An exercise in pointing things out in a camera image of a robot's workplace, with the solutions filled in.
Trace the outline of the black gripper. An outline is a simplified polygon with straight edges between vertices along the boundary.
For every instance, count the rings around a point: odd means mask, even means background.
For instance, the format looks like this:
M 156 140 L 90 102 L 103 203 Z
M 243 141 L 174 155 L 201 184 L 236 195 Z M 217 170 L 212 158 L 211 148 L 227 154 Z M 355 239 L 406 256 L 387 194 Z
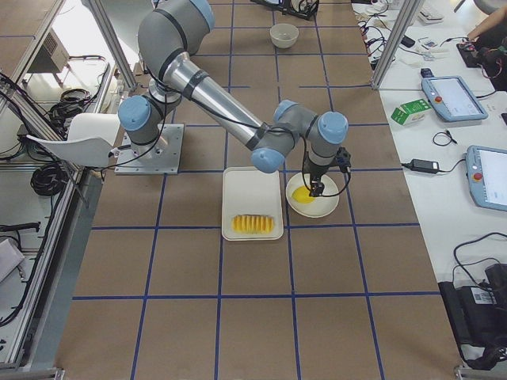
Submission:
M 321 178 L 332 167 L 338 167 L 340 171 L 351 177 L 351 154 L 344 146 L 338 148 L 337 153 L 327 158 L 327 163 L 317 163 L 316 158 L 311 158 L 308 151 L 304 152 L 302 164 L 302 176 L 305 186 L 310 186 L 310 196 L 320 197 L 323 193 Z

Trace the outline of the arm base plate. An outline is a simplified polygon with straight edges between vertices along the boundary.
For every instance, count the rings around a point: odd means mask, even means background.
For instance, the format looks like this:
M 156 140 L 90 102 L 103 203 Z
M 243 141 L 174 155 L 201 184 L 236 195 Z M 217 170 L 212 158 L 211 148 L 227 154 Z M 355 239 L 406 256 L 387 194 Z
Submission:
M 185 126 L 179 123 L 159 124 L 162 132 L 158 141 L 140 146 L 131 142 L 124 133 L 123 145 L 128 148 L 118 154 L 114 171 L 117 175 L 159 175 L 177 174 Z

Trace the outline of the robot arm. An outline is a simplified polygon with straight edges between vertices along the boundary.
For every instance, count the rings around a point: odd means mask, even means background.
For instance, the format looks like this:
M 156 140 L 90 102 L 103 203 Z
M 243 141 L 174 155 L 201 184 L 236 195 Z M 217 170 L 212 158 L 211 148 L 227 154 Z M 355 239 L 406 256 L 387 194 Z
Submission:
M 150 87 L 118 109 L 132 145 L 153 146 L 161 136 L 158 125 L 186 99 L 243 143 L 253 165 L 264 173 L 277 171 L 299 140 L 310 143 L 302 161 L 303 183 L 310 196 L 322 196 L 322 176 L 329 168 L 350 172 L 350 155 L 342 146 L 348 120 L 339 112 L 319 115 L 289 100 L 279 103 L 273 124 L 258 119 L 191 60 L 214 26 L 206 1 L 164 2 L 142 20 L 138 45 L 151 75 Z

